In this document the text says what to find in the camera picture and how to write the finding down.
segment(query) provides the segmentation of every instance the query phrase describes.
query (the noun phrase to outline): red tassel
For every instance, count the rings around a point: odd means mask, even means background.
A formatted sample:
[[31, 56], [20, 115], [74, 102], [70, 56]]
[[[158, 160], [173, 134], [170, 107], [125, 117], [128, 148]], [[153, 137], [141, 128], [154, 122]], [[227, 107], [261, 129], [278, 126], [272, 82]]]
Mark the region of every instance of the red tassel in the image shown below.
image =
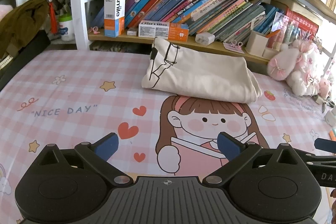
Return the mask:
[[53, 34], [57, 34], [57, 20], [52, 2], [49, 2], [49, 16], [50, 16], [51, 32]]

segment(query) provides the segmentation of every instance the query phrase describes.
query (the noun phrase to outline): white jar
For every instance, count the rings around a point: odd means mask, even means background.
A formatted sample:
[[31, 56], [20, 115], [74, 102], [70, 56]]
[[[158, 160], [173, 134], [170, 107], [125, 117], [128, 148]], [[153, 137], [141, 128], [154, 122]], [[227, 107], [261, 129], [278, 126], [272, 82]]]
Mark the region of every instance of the white jar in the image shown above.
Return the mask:
[[70, 14], [61, 15], [58, 18], [59, 33], [63, 41], [75, 40], [75, 30]]

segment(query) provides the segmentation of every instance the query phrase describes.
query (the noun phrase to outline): cartoon girl's hair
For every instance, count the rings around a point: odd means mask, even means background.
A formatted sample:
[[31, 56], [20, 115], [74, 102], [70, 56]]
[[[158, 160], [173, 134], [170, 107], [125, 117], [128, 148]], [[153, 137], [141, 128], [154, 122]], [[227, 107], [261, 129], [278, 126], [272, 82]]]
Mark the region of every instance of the cartoon girl's hair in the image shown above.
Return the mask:
[[237, 114], [242, 116], [247, 113], [251, 118], [251, 125], [247, 128], [250, 135], [255, 132], [259, 144], [263, 148], [269, 148], [265, 138], [260, 133], [254, 115], [247, 104], [220, 102], [215, 100], [200, 99], [195, 97], [185, 97], [173, 95], [168, 97], [161, 106], [160, 112], [160, 136], [156, 143], [155, 151], [158, 154], [162, 147], [171, 145], [171, 138], [177, 138], [174, 127], [168, 120], [168, 113], [172, 110], [182, 115], [195, 113], [212, 113], [212, 114]]

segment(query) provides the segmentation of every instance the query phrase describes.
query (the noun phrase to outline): green lid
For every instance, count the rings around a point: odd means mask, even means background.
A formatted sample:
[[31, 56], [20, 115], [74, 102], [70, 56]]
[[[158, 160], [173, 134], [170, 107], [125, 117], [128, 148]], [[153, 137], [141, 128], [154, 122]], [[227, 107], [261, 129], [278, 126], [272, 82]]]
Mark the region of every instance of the green lid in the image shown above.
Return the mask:
[[66, 22], [72, 20], [71, 14], [64, 14], [58, 17], [58, 22]]

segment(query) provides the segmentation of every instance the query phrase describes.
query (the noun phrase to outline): cartoon girl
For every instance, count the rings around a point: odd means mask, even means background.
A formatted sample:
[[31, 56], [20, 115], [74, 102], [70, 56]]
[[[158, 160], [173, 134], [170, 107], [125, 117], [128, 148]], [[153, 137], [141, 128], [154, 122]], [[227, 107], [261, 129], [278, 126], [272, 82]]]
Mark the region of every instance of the cartoon girl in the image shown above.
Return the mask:
[[228, 162], [217, 147], [220, 132], [269, 148], [248, 105], [168, 97], [161, 107], [156, 144], [160, 168], [179, 176], [209, 175]]

